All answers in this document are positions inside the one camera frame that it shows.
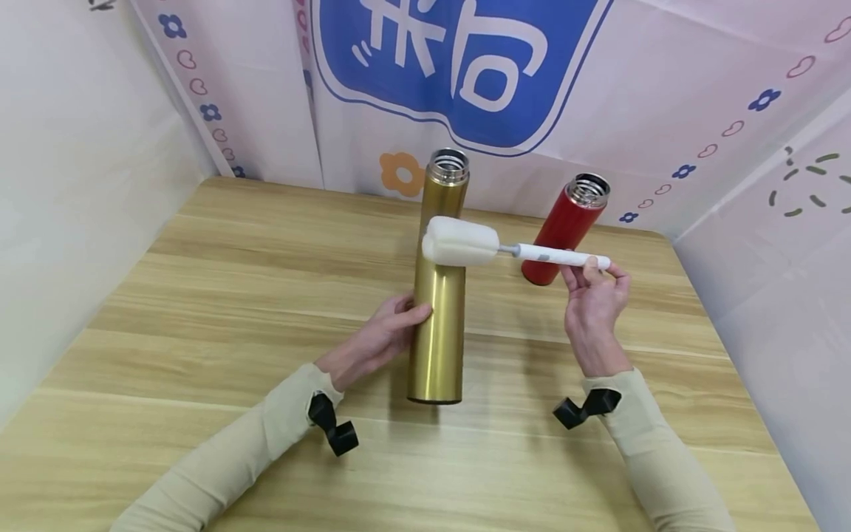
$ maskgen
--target white plastic handle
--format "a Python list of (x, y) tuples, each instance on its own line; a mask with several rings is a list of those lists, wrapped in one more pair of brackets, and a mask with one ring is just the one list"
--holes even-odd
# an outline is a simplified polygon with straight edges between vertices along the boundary
[[(545, 248), (543, 246), (535, 246), (530, 243), (519, 243), (517, 247), (520, 248), (517, 252), (518, 259), (537, 260), (538, 262), (551, 262), (553, 264), (566, 264), (568, 266), (584, 266), (588, 257), (592, 256), (587, 253), (579, 253), (578, 251)], [(597, 265), (601, 270), (608, 270), (608, 267), (612, 265), (612, 260), (606, 256), (593, 256), (597, 257)]]

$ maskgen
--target white backdrop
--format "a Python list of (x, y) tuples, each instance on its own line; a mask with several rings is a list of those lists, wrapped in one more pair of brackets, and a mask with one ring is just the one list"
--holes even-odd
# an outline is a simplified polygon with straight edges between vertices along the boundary
[(417, 199), (463, 146), (470, 207), (545, 215), (590, 170), (602, 223), (668, 235), (851, 82), (841, 0), (137, 5), (238, 174)]
[(851, 530), (851, 91), (676, 242), (825, 531)]
[(212, 170), (130, 13), (3, 5), (0, 429)]

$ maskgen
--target red thermos bottle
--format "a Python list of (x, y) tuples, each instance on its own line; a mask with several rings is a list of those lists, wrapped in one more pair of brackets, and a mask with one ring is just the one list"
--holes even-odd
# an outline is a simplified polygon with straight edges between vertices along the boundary
[[(536, 246), (576, 249), (606, 208), (611, 187), (596, 174), (579, 174), (564, 187), (534, 240)], [(552, 283), (558, 264), (524, 260), (523, 276), (541, 286)]]

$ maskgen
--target person's left hand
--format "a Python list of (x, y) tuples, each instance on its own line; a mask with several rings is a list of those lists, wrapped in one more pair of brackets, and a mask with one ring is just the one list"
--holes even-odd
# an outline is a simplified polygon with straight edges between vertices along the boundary
[(410, 292), (385, 300), (360, 330), (315, 362), (331, 375), (335, 390), (344, 392), (410, 347), (414, 326), (431, 315), (428, 303), (412, 308), (413, 304)]

